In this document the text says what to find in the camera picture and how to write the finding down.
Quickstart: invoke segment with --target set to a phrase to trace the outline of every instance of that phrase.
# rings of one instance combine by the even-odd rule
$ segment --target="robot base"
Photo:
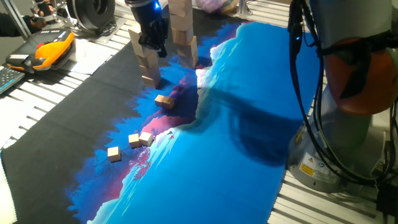
[[[340,111],[328,88],[322,96],[321,117],[325,139],[335,156],[347,169],[370,178],[384,160],[385,132],[369,127],[371,116],[353,116]],[[323,147],[313,115],[308,121],[315,139]],[[327,162],[339,171],[330,161]],[[298,181],[320,192],[355,194],[362,187],[342,180],[326,167],[305,126],[290,141],[287,165]]]

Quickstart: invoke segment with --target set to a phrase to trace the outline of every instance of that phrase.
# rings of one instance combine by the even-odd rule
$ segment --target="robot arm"
[[[166,57],[164,47],[169,28],[169,19],[162,18],[162,8],[157,0],[125,0],[134,18],[141,26],[139,44],[158,50],[159,57]]]

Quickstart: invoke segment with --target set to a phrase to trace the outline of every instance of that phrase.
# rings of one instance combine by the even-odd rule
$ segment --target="warning label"
[[[314,158],[308,153],[305,153],[305,157],[300,165],[300,170],[314,179],[326,183],[335,184],[338,180],[336,174],[332,173],[321,160]]]
[[[312,176],[313,175],[313,171],[314,169],[312,169],[311,167],[305,165],[305,164],[301,164],[300,166],[300,170],[303,171],[304,173]]]

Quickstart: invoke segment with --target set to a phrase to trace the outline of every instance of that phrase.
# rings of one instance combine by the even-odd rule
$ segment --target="blue mat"
[[[99,148],[77,173],[79,186],[65,190],[81,222],[266,222],[288,142],[302,124],[287,30],[230,24],[203,37],[198,52],[210,55],[212,66],[181,68],[174,57],[161,68],[168,85],[127,102],[141,117],[115,121],[102,147],[118,146],[123,160],[110,164]],[[309,109],[318,75],[314,49],[303,47],[297,64]],[[158,94],[175,98],[175,108],[157,108]],[[128,135],[141,131],[154,133],[154,143],[130,149]]]

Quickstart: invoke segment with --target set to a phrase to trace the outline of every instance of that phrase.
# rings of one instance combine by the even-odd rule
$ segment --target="black cable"
[[[318,49],[322,49],[322,47],[321,47],[321,45],[320,45],[320,42],[319,42],[319,40],[317,39],[317,35],[316,35],[316,33],[315,33],[315,24],[313,23],[312,16],[310,15],[310,10],[309,10],[307,4],[306,4],[305,2],[303,2],[303,1],[302,1],[302,7],[303,7],[303,12],[304,12],[304,15],[305,15],[307,24],[309,25],[310,32],[311,32],[311,34],[313,35],[313,38],[314,38],[314,40],[315,40],[315,41],[314,41],[314,44],[317,46]],[[321,71],[322,71],[322,72],[320,73],[319,80],[323,79],[323,68],[321,68]],[[322,92],[322,91],[321,91],[321,89],[322,89],[322,83],[318,82],[318,88],[317,88],[317,89],[319,90],[319,93]],[[319,123],[320,123],[321,129],[322,129],[322,117],[320,116],[320,110],[321,110],[321,105],[322,105],[322,94],[320,94],[320,95],[318,96],[318,103],[317,103],[317,104],[318,104],[318,106],[319,106],[318,109],[317,109],[317,111],[318,111],[317,115],[318,115],[318,119],[320,120]],[[367,183],[369,183],[369,184],[372,185],[372,180],[362,179],[362,178],[358,177],[357,175],[352,174],[350,170],[345,169],[343,166],[339,166],[339,165],[341,165],[341,164],[339,163],[339,161],[337,160],[337,158],[335,158],[335,156],[334,156],[334,154],[332,153],[331,149],[330,149],[329,147],[326,147],[326,150],[328,151],[329,155],[330,155],[331,158],[332,158],[332,160],[331,160],[332,163],[334,163],[336,166],[338,166],[342,171],[344,171],[345,173],[349,174],[352,178],[356,178],[356,179],[358,179],[358,180],[360,180],[360,181],[365,180]],[[386,175],[388,175],[390,169],[392,168],[392,166],[393,166],[394,163],[395,163],[395,148],[392,147],[390,150],[391,150],[390,155],[394,155],[393,161],[388,162],[388,157],[386,156],[386,158],[385,158],[385,159],[386,159],[386,164],[389,164],[389,166],[387,167],[387,169],[383,169],[383,175],[381,175],[379,178],[377,178],[377,180],[379,180],[379,181],[382,180],[382,179],[384,179],[384,178],[386,177]]]
[[[301,1],[300,3],[301,3],[301,6],[302,6],[302,9],[300,9],[300,10],[304,11],[305,18],[306,18],[306,21],[307,21],[307,25],[309,26],[310,32],[313,35],[314,45],[316,45],[318,49],[322,49],[322,47],[320,46],[320,42],[319,42],[319,40],[317,38],[317,34],[315,32],[315,24],[313,23],[312,17],[310,15],[310,10],[309,10],[308,6],[306,5],[306,3],[304,1]],[[292,2],[292,5],[290,6],[290,10],[293,10],[293,8],[292,8],[293,4],[297,4],[297,2],[295,2],[295,1]],[[290,19],[292,18],[292,15],[295,15],[295,14],[294,13],[290,13]],[[289,21],[289,27],[290,27],[289,32],[291,32],[292,21]],[[304,123],[305,123],[305,126],[307,128],[307,133],[310,136],[310,139],[312,140],[312,143],[313,143],[313,145],[315,147],[316,152],[320,156],[320,159],[325,163],[327,168],[329,168],[334,174],[336,174],[338,177],[340,177],[340,178],[342,178],[342,179],[344,179],[344,180],[346,180],[348,182],[352,182],[354,184],[361,184],[361,185],[380,184],[380,182],[383,181],[386,178],[386,175],[388,175],[388,173],[392,169],[392,166],[394,165],[394,163],[392,161],[395,161],[395,148],[393,147],[391,149],[391,151],[390,151],[390,156],[394,155],[393,160],[391,160],[390,162],[387,162],[388,161],[388,156],[386,156],[385,160],[386,160],[386,164],[388,164],[387,168],[384,167],[382,175],[380,175],[378,178],[375,178],[375,179],[372,179],[372,180],[370,180],[370,178],[369,179],[361,178],[361,177],[357,176],[356,174],[352,173],[350,170],[345,169],[343,167],[343,165],[339,163],[339,161],[334,156],[333,152],[331,151],[331,149],[328,146],[326,146],[326,150],[328,151],[328,154],[325,153],[323,151],[323,149],[317,143],[317,141],[315,139],[315,136],[313,135],[312,129],[311,129],[310,125],[309,125],[309,122],[308,122],[308,119],[307,119],[307,115],[304,112],[304,108],[303,108],[303,105],[302,105],[301,94],[300,94],[299,80],[298,80],[298,75],[297,75],[297,67],[296,67],[296,64],[295,64],[295,61],[296,61],[296,58],[297,58],[297,54],[299,53],[299,48],[298,48],[298,50],[296,49],[295,52],[292,52],[292,48],[294,47],[292,45],[293,44],[290,43],[290,72],[291,72],[291,75],[292,75],[292,82],[294,84],[295,92],[296,92],[297,99],[298,99],[298,102],[299,102],[299,105],[300,105],[300,110],[301,110],[302,116],[304,118]],[[315,118],[315,123],[317,123],[316,122],[316,117],[318,117],[318,119],[320,121],[319,124],[320,124],[321,129],[322,129],[322,119],[321,119],[321,116],[320,116],[320,111],[321,111],[321,105],[322,105],[323,56],[320,53],[318,53],[318,58],[320,59],[320,76],[318,77],[317,94],[315,94],[315,98],[317,100],[314,101],[314,108],[316,108],[316,114],[315,114],[316,116],[314,116],[314,118]],[[324,156],[326,158],[329,157],[328,159],[332,163],[334,163],[334,165],[337,166],[337,168],[339,168],[341,171],[346,173],[352,179],[349,179],[346,176],[341,175],[340,173],[335,171],[329,165],[329,163],[325,160]]]

